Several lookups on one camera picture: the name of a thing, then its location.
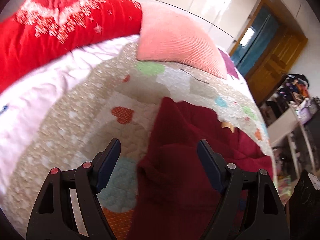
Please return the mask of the wooden door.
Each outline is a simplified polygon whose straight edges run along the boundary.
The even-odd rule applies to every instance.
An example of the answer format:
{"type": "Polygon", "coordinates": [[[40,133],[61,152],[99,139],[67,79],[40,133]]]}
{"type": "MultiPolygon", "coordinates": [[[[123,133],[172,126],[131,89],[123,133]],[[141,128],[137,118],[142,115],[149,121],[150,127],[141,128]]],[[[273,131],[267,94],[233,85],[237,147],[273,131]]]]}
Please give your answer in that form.
{"type": "Polygon", "coordinates": [[[270,9],[280,26],[253,68],[245,75],[258,106],[276,91],[308,42],[298,22],[282,2],[261,0],[258,9],[263,6],[270,9]]]}

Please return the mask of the pink ribbed pillow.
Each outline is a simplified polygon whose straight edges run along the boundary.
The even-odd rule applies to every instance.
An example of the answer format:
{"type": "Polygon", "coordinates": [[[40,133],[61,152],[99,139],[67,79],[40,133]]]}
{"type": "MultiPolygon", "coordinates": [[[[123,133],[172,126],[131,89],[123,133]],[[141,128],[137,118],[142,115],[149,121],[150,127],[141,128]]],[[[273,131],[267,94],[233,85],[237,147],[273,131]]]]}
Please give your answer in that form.
{"type": "Polygon", "coordinates": [[[192,19],[156,4],[143,4],[142,13],[139,61],[178,62],[227,78],[218,48],[192,19]]]}

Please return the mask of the red snowflake duvet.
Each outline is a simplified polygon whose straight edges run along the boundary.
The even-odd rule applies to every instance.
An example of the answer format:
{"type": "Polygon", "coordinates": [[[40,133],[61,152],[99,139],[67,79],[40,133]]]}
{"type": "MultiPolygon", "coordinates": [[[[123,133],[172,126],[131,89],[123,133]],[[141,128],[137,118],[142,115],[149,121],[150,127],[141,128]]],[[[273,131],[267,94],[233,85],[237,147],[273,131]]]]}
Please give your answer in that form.
{"type": "Polygon", "coordinates": [[[82,46],[140,32],[133,0],[25,0],[1,23],[1,91],[82,46]]]}

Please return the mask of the heart-patterned quilt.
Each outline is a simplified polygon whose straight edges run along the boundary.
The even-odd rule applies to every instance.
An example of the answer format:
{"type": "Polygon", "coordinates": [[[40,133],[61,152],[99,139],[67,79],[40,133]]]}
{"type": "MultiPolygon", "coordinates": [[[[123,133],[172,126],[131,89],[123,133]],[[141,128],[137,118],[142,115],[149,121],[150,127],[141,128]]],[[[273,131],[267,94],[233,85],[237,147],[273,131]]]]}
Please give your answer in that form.
{"type": "Polygon", "coordinates": [[[169,97],[213,110],[228,129],[246,133],[276,162],[267,128],[246,81],[221,79],[175,62],[138,61],[137,41],[97,65],[48,110],[33,140],[21,154],[1,194],[1,209],[22,235],[40,188],[51,168],[77,168],[103,151],[113,138],[121,154],[111,180],[99,194],[101,205],[115,215],[135,207],[136,165],[146,155],[161,101],[169,97]]]}

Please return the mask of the purple pillow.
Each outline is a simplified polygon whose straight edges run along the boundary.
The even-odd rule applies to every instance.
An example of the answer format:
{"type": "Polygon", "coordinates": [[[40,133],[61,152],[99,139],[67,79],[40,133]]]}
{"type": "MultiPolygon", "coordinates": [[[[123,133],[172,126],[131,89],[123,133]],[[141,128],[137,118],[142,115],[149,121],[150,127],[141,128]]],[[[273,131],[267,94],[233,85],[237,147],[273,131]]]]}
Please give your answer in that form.
{"type": "Polygon", "coordinates": [[[219,49],[219,52],[225,62],[225,65],[226,65],[226,70],[227,70],[227,73],[236,78],[236,79],[239,79],[239,76],[238,76],[238,73],[236,71],[236,68],[235,68],[235,65],[233,63],[233,61],[231,60],[230,56],[228,54],[226,54],[224,51],[222,51],[221,49],[219,49]]]}

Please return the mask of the blue door curtain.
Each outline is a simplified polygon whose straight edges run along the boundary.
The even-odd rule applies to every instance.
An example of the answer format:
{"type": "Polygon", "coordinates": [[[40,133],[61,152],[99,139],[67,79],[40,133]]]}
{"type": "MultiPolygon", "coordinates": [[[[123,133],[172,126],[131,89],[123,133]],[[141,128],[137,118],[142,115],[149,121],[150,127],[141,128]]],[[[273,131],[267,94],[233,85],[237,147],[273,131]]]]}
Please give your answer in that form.
{"type": "Polygon", "coordinates": [[[274,38],[279,26],[280,23],[268,7],[262,6],[231,56],[242,76],[245,76],[253,68],[274,38]]]}

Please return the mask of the dark red knit garment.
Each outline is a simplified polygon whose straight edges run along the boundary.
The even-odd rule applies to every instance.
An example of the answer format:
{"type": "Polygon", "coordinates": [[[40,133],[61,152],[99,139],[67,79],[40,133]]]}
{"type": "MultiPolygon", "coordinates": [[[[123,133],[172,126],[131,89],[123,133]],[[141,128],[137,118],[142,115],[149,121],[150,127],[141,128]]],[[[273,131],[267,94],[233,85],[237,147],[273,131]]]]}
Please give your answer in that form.
{"type": "Polygon", "coordinates": [[[243,131],[224,128],[217,114],[185,101],[162,100],[148,151],[137,165],[138,197],[128,239],[199,239],[220,200],[198,158],[206,140],[242,170],[272,172],[272,161],[243,131]]]}

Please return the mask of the white bed sheet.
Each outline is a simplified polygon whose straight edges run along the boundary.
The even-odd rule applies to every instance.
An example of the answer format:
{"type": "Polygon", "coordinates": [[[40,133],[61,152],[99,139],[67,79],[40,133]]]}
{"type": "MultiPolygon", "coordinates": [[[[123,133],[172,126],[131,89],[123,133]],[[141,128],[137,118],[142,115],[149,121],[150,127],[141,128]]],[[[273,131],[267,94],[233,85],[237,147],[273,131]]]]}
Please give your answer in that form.
{"type": "Polygon", "coordinates": [[[116,57],[138,35],[76,48],[33,70],[1,94],[1,194],[25,148],[56,101],[103,61],[116,57]]]}

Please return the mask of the white side table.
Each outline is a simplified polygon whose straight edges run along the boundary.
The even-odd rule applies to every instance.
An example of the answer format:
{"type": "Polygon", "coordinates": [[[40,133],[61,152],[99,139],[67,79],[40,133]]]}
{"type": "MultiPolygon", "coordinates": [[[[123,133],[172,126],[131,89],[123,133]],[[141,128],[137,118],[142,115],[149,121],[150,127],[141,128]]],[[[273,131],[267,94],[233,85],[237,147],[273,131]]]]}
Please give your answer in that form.
{"type": "Polygon", "coordinates": [[[316,162],[310,140],[302,121],[291,105],[289,105],[289,108],[276,121],[267,127],[271,147],[280,146],[280,143],[283,142],[284,139],[287,139],[296,177],[299,177],[302,172],[302,168],[298,164],[297,148],[293,140],[293,133],[296,129],[301,131],[308,150],[312,173],[316,174],[316,162]]]}

